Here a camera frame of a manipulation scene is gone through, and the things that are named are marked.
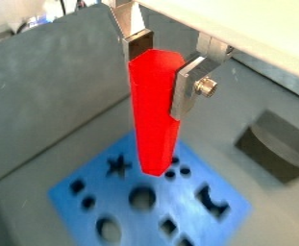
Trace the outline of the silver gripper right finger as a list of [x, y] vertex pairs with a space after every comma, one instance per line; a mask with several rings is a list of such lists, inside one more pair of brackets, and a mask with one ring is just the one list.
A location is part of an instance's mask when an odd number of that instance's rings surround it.
[[200, 33], [196, 52], [176, 72], [170, 114], [180, 120], [191, 110], [199, 95], [211, 97], [217, 82], [211, 79], [214, 70], [231, 58], [234, 47], [215, 37]]

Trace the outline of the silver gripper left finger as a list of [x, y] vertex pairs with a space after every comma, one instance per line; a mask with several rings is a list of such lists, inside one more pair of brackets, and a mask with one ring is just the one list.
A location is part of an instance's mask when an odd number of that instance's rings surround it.
[[124, 59], [134, 60], [152, 47], [152, 31], [146, 28], [140, 5], [134, 0], [110, 0], [120, 32]]

